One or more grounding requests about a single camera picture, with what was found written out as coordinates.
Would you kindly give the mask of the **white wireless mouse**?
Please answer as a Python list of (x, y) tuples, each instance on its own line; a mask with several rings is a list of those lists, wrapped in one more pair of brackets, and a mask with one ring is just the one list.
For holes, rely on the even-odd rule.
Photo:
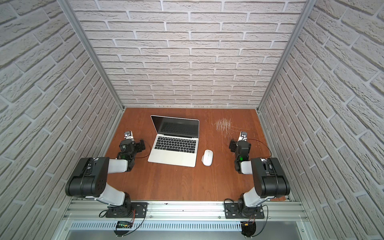
[(211, 166), (213, 163), (213, 151), (211, 150), (205, 150), (203, 156), (202, 156), (202, 163), (204, 166)]

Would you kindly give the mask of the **silver laptop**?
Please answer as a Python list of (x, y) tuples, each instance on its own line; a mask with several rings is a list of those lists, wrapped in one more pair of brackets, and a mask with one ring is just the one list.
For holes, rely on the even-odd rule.
[(151, 115), (157, 135), (148, 162), (194, 168), (196, 166), (200, 121)]

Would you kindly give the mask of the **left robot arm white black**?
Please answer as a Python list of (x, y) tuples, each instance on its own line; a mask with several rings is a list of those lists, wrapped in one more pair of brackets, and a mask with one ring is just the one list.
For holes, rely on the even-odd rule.
[(93, 199), (107, 204), (110, 209), (133, 210), (129, 194), (119, 191), (107, 183), (109, 174), (130, 172), (136, 155), (146, 149), (145, 141), (125, 139), (121, 141), (116, 159), (109, 157), (81, 158), (74, 168), (66, 186), (69, 197)]

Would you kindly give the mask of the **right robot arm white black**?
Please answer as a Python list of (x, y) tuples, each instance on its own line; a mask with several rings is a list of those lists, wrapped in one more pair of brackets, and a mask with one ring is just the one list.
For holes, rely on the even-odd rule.
[(235, 153), (235, 170), (253, 176), (254, 186), (238, 199), (242, 214), (261, 207), (268, 200), (290, 194), (290, 183), (277, 158), (250, 159), (251, 144), (246, 140), (231, 140), (229, 149)]

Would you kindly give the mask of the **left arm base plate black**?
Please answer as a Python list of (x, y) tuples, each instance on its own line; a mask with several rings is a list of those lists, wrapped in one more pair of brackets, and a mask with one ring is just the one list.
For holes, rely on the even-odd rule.
[(133, 202), (118, 207), (108, 207), (104, 217), (106, 218), (144, 218), (147, 214), (147, 202)]

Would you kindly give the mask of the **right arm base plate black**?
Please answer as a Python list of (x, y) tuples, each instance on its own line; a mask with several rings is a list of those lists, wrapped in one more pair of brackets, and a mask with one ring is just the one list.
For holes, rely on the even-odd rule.
[(264, 210), (261, 206), (249, 208), (243, 205), (239, 206), (237, 202), (224, 202), (224, 213), (226, 219), (261, 220), (265, 218)]

